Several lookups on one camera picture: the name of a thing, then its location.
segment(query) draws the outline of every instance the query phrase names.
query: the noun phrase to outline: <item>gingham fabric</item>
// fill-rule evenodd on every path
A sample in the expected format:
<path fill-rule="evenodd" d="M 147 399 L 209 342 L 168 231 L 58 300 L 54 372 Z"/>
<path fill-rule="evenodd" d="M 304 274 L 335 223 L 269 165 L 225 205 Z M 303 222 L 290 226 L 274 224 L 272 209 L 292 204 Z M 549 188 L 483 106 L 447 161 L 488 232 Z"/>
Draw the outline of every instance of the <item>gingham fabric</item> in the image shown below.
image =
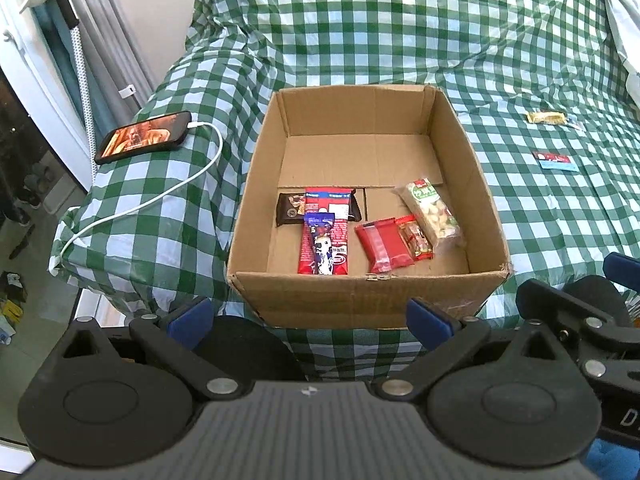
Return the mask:
<path fill-rule="evenodd" d="M 508 239 L 516 276 L 487 317 L 512 315 L 519 283 L 561 285 L 602 271 L 609 251 L 640 257 L 640 125 L 625 92 L 603 0 L 195 0 L 186 54 L 138 119 L 188 110 L 225 138 L 206 178 L 77 240 L 64 278 L 123 312 L 195 294 L 250 316 L 225 283 L 234 218 L 271 92 L 285 86 L 419 83 L 443 89 L 468 132 Z M 536 108 L 584 131 L 528 124 Z M 200 127 L 176 152 L 102 166 L 52 254 L 89 222 L 140 204 L 201 169 L 216 150 Z M 541 170 L 532 151 L 574 157 Z M 415 357 L 405 331 L 276 330 L 311 375 L 386 374 Z"/>

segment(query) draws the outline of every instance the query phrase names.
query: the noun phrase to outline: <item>blue gripper pad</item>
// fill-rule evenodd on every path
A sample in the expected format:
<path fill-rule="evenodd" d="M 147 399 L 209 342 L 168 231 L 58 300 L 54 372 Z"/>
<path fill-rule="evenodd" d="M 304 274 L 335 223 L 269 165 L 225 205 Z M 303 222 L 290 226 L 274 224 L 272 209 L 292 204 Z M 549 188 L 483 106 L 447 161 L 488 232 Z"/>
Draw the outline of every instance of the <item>blue gripper pad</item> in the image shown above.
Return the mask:
<path fill-rule="evenodd" d="M 452 322 L 443 319 L 449 316 L 435 312 L 416 298 L 406 304 L 406 327 L 429 351 L 436 349 L 456 331 Z"/>
<path fill-rule="evenodd" d="M 635 258 L 609 253 L 602 263 L 602 270 L 610 282 L 640 292 L 640 261 Z"/>
<path fill-rule="evenodd" d="M 160 328 L 189 350 L 196 348 L 213 326 L 213 305 L 208 298 L 199 296 L 162 318 Z"/>

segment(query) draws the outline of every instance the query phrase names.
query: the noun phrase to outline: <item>open cardboard box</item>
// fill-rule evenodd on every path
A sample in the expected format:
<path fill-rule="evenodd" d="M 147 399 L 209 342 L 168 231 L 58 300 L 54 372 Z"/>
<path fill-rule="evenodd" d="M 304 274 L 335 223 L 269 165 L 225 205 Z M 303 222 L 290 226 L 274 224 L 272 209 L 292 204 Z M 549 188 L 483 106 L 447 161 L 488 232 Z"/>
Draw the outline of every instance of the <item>open cardboard box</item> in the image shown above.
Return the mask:
<path fill-rule="evenodd" d="M 297 274 L 300 224 L 276 227 L 278 194 L 311 186 L 360 188 L 363 222 L 409 214 L 393 188 L 426 177 L 456 216 L 466 246 L 367 279 L 350 223 L 348 276 Z M 430 86 L 293 88 L 271 97 L 255 147 L 227 279 L 269 324 L 398 328 L 409 298 L 454 317 L 475 314 L 508 277 L 494 201 L 446 96 Z"/>

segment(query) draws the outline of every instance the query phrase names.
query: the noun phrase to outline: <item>white sheet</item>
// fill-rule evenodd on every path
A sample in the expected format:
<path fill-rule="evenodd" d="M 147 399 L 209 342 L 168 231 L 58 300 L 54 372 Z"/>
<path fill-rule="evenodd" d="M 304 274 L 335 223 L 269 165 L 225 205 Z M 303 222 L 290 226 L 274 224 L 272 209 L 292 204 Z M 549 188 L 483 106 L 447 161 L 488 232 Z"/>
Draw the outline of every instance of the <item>white sheet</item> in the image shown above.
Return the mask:
<path fill-rule="evenodd" d="M 639 0 L 606 0 L 606 4 L 618 54 L 629 72 L 626 90 L 640 108 Z"/>

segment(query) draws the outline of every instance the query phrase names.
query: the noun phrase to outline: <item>black phone case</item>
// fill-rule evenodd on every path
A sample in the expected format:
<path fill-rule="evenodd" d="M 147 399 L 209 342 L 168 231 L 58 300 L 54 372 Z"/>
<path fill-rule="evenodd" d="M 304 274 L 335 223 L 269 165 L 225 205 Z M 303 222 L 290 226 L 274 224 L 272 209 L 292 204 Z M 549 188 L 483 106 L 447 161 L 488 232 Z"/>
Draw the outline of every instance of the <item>black phone case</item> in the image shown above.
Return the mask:
<path fill-rule="evenodd" d="M 152 117 L 151 119 L 147 119 L 145 121 L 140 121 L 139 123 L 133 123 L 133 124 L 146 123 L 147 121 L 150 121 L 152 119 L 159 119 L 160 117 L 167 117 L 169 115 L 175 115 L 175 113 L 167 114 L 165 116 Z M 110 132 L 109 135 L 105 136 L 102 142 L 100 143 L 100 147 L 97 150 L 95 150 L 94 161 L 98 166 L 101 166 L 102 164 L 109 164 L 110 162 L 115 162 L 116 160 L 121 160 L 123 158 L 129 158 L 130 156 L 142 155 L 143 153 L 168 152 L 170 150 L 177 150 L 180 147 L 180 145 L 184 142 L 184 139 L 187 136 L 187 129 L 188 129 L 185 125 L 184 131 L 180 134 L 180 137 L 174 140 L 166 140 L 165 142 L 159 142 L 158 144 L 152 144 L 151 146 L 143 146 L 142 148 L 136 148 L 135 150 L 128 150 L 126 152 L 116 153 L 115 155 L 109 155 L 109 156 L 98 155 L 98 153 L 102 153 L 106 149 L 107 145 L 109 144 L 109 141 L 111 140 L 111 137 L 120 128 L 116 128 L 115 130 Z"/>

